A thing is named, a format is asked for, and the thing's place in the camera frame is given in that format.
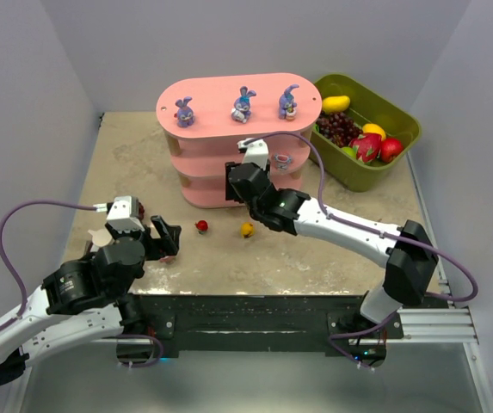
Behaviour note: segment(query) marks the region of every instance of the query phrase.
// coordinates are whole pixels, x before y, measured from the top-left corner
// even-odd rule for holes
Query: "small red fruit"
[[[139,215],[137,218],[139,218],[139,221],[145,219],[145,207],[142,203],[139,203]]]
[[[391,162],[403,151],[403,144],[395,138],[388,137],[382,141],[380,147],[380,160],[385,163]]]
[[[203,234],[204,232],[208,231],[208,223],[205,220],[200,220],[196,224],[194,224],[196,229],[200,234]]]

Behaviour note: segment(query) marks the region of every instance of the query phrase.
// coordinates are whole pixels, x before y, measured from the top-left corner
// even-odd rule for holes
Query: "yellow mango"
[[[349,96],[329,96],[323,99],[323,111],[326,114],[333,114],[334,112],[343,112],[349,108]]]
[[[362,127],[364,133],[377,133],[382,137],[382,140],[385,140],[385,132],[380,126],[375,123],[367,123]]]

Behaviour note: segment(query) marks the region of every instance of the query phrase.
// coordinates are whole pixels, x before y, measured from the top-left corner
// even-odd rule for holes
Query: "white wall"
[[[98,108],[154,110],[177,80],[268,71],[345,72],[407,108],[469,0],[42,2]]]
[[[93,105],[41,3],[0,0],[0,218],[33,198],[77,200],[95,131]],[[33,288],[58,266],[72,214],[30,209],[15,216],[5,239]],[[18,302],[0,260],[0,316]]]
[[[413,158],[437,241],[481,286],[471,308],[493,385],[493,0],[472,0],[412,113],[424,129]]]

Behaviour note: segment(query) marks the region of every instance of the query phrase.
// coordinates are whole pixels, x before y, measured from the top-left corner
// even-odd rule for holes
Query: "dragon fruit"
[[[349,146],[354,149],[358,160],[370,164],[380,153],[382,138],[377,133],[362,133],[357,139],[353,139]]]

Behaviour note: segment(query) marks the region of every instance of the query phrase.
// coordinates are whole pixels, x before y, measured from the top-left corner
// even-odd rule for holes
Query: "red grapes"
[[[326,114],[321,112],[317,119],[319,132],[330,142],[339,147],[348,146],[349,142],[357,138],[361,129],[357,127],[353,119],[343,112]]]

